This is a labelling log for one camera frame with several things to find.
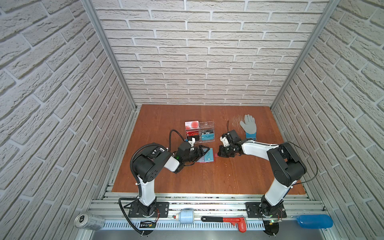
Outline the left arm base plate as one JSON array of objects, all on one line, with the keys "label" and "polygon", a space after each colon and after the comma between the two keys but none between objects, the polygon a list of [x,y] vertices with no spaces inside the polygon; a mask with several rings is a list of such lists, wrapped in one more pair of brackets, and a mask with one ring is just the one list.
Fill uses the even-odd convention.
[{"label": "left arm base plate", "polygon": [[167,218],[169,214],[169,202],[154,202],[149,206],[140,201],[133,202],[129,206],[129,218]]}]

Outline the teal VIP card in stand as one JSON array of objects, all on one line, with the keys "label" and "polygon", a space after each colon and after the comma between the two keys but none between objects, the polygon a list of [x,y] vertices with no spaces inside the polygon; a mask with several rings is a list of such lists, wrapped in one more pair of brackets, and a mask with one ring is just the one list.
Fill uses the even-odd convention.
[{"label": "teal VIP card in stand", "polygon": [[215,134],[214,133],[205,133],[201,135],[202,141],[214,141],[215,140]]}]

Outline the silver drink can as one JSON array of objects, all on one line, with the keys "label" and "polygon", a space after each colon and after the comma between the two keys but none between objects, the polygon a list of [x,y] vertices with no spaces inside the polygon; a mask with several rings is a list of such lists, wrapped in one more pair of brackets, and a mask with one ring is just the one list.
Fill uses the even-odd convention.
[{"label": "silver drink can", "polygon": [[104,227],[105,219],[102,216],[81,213],[74,221],[74,226],[78,229],[97,231]]}]

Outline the clear acrylic card display stand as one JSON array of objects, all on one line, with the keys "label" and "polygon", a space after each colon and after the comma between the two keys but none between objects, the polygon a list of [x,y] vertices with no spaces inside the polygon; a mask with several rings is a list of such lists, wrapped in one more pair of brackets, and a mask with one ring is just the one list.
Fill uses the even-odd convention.
[{"label": "clear acrylic card display stand", "polygon": [[215,123],[190,121],[185,122],[186,137],[195,143],[209,143],[215,141]]}]

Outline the red VIP card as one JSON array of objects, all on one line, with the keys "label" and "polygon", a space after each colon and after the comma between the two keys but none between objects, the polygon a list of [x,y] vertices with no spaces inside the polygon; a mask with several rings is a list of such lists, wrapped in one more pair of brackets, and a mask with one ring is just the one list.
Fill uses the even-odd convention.
[{"label": "red VIP card", "polygon": [[189,136],[198,136],[199,134],[200,134],[199,130],[186,131],[187,137],[189,137]]}]

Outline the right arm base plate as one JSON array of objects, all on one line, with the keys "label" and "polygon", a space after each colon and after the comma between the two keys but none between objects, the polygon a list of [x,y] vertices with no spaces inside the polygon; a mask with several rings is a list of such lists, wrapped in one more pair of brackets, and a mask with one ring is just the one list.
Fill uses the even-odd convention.
[{"label": "right arm base plate", "polygon": [[283,202],[276,206],[270,206],[268,202],[247,202],[245,203],[248,218],[278,218],[287,217]]}]

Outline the blue plastic case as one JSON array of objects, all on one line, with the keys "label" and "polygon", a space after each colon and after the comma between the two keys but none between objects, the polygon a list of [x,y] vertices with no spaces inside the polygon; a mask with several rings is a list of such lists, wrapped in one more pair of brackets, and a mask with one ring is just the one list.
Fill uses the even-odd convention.
[{"label": "blue plastic case", "polygon": [[297,222],[304,229],[328,229],[334,225],[328,215],[301,215],[297,217]]}]

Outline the aluminium rail frame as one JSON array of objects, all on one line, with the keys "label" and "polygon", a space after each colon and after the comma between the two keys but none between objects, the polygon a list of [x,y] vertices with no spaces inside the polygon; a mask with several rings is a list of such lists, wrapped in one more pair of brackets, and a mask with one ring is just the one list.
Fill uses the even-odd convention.
[{"label": "aluminium rail frame", "polygon": [[[106,192],[102,200],[93,200],[87,213],[102,216],[105,219],[103,230],[131,230],[125,216],[129,215],[129,206],[133,203],[133,193]],[[138,228],[144,221],[156,222],[150,231],[237,231],[231,223],[202,222],[201,217],[244,217],[247,232],[265,231],[274,226],[282,227],[287,221],[296,224],[301,215],[328,215],[321,201],[313,201],[307,195],[287,195],[283,205],[287,213],[284,219],[248,218],[247,202],[261,202],[261,195],[228,195],[228,194],[158,194],[157,202],[169,202],[167,218],[130,218]],[[193,224],[180,224],[173,219],[182,209],[194,209]]]}]

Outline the red black pipe wrench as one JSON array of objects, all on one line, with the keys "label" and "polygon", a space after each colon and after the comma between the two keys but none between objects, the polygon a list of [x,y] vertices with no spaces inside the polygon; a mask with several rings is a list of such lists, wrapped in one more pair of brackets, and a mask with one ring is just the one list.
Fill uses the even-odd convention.
[{"label": "red black pipe wrench", "polygon": [[231,223],[234,227],[237,227],[239,232],[245,233],[247,231],[246,219],[244,217],[201,217],[202,222],[217,222],[217,223]]}]

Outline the black logo Vip card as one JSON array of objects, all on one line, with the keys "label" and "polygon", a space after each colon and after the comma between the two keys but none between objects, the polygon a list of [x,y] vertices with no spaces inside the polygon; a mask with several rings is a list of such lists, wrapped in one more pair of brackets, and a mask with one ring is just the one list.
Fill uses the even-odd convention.
[{"label": "black logo Vip card", "polygon": [[201,135],[213,135],[214,129],[213,128],[200,129],[200,134]]}]

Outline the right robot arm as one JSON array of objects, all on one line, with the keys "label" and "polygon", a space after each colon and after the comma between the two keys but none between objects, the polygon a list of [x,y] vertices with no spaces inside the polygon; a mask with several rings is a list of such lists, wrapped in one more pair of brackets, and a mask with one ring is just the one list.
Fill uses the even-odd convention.
[{"label": "right robot arm", "polygon": [[283,202],[289,190],[307,172],[302,159],[289,143],[266,144],[252,139],[241,140],[235,130],[220,137],[222,145],[218,156],[233,158],[236,154],[256,156],[268,160],[274,175],[274,181],[264,194],[260,207],[270,210]]}]

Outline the grey work glove blue cuff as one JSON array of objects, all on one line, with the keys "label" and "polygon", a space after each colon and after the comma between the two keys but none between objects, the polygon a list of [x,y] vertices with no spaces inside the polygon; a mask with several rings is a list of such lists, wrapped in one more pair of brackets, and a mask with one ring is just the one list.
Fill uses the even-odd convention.
[{"label": "grey work glove blue cuff", "polygon": [[245,115],[244,120],[240,121],[240,126],[245,131],[247,139],[257,139],[257,125],[253,116]]}]

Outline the red white patterned card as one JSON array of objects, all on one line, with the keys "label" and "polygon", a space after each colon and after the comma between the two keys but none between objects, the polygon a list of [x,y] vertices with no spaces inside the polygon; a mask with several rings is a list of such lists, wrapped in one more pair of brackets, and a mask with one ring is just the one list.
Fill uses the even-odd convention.
[{"label": "red white patterned card", "polygon": [[199,127],[200,127],[199,121],[185,122],[185,129],[186,129],[186,131],[196,130],[196,129],[199,129]]}]

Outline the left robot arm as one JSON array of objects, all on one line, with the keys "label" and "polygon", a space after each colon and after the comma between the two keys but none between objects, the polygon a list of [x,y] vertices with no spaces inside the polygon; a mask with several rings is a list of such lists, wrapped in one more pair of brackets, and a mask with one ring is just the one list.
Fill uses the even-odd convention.
[{"label": "left robot arm", "polygon": [[177,174],[184,167],[192,166],[201,158],[211,154],[211,148],[184,141],[175,153],[166,147],[151,143],[140,147],[130,161],[131,172],[139,189],[139,202],[144,207],[152,207],[156,202],[155,178],[162,169]]}]

